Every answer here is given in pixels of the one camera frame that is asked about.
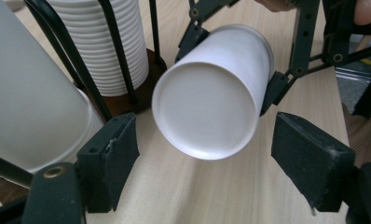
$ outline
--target white cylinder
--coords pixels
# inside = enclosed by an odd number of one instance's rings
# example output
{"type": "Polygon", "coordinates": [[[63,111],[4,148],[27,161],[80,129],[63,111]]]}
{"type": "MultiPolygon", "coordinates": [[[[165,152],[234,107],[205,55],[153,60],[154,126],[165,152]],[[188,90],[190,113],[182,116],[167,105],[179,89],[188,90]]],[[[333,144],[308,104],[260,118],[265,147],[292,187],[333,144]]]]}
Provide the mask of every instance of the white cylinder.
{"type": "MultiPolygon", "coordinates": [[[[63,20],[102,96],[127,93],[112,37],[97,0],[48,0],[63,20]]],[[[148,76],[139,2],[111,0],[134,89],[148,76]]]]}
{"type": "Polygon", "coordinates": [[[74,161],[102,126],[88,98],[0,0],[0,157],[35,173],[74,161]]]}
{"type": "Polygon", "coordinates": [[[185,154],[231,156],[254,135],[272,73],[272,52],[261,34],[244,25],[219,28],[161,77],[154,119],[185,154]]]}

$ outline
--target wooden table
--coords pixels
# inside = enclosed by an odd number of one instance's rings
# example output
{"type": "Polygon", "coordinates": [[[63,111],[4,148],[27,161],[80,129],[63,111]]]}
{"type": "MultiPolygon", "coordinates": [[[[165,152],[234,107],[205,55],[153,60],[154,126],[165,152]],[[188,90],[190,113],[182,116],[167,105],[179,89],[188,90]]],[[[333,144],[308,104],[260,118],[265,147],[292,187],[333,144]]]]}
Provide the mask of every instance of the wooden table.
{"type": "MultiPolygon", "coordinates": [[[[188,1],[157,0],[161,54],[173,65],[177,46],[189,22],[188,1]]],[[[152,49],[148,1],[140,0],[144,36],[152,49]]],[[[61,65],[27,8],[17,16],[61,65]]],[[[288,68],[295,11],[271,13],[242,0],[204,23],[212,29],[242,23],[262,33],[274,53],[275,69],[288,68]]],[[[314,51],[322,46],[319,16],[314,51]]],[[[338,214],[313,216],[279,165],[270,157],[277,111],[301,116],[348,144],[333,68],[299,79],[279,106],[259,121],[254,139],[238,154],[220,161],[201,161],[172,147],[157,129],[151,110],[137,116],[141,156],[135,163],[116,212],[87,214],[88,223],[345,223],[347,206],[338,214]]]]}

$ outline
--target light wood tabletop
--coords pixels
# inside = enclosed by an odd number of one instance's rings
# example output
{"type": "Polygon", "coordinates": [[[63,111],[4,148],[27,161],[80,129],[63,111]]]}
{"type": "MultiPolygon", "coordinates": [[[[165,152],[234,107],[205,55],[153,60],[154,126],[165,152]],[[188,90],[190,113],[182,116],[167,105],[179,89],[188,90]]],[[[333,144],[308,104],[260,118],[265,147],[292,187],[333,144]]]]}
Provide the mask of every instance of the light wood tabletop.
{"type": "MultiPolygon", "coordinates": [[[[139,2],[146,45],[153,49],[148,1],[139,2]]],[[[170,67],[189,23],[189,5],[186,0],[157,0],[157,5],[161,54],[170,67]]],[[[16,15],[63,68],[28,9],[16,15]]],[[[211,31],[231,23],[259,31],[271,45],[275,69],[287,70],[294,10],[272,13],[255,1],[242,0],[223,8],[203,27],[211,31]]],[[[314,52],[321,50],[324,25],[321,12],[314,52]]],[[[317,212],[313,216],[306,199],[270,157],[278,111],[305,118],[348,144],[333,68],[300,78],[280,105],[272,106],[260,118],[247,147],[224,160],[201,161],[172,147],[158,130],[151,110],[146,110],[137,115],[141,156],[134,164],[118,209],[109,214],[87,214],[88,223],[345,223],[345,204],[338,214],[317,212]]]]}

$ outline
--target human hand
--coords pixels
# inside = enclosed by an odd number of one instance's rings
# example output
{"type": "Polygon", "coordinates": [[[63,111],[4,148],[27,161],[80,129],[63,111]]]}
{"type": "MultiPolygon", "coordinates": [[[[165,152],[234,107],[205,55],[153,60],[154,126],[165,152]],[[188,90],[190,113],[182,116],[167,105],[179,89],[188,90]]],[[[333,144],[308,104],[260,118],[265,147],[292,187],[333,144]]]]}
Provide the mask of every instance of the human hand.
{"type": "MultiPolygon", "coordinates": [[[[288,11],[294,8],[286,0],[255,0],[255,2],[260,3],[273,12],[288,11]]],[[[357,0],[356,8],[354,9],[354,23],[357,25],[371,23],[371,0],[357,0]]]]}

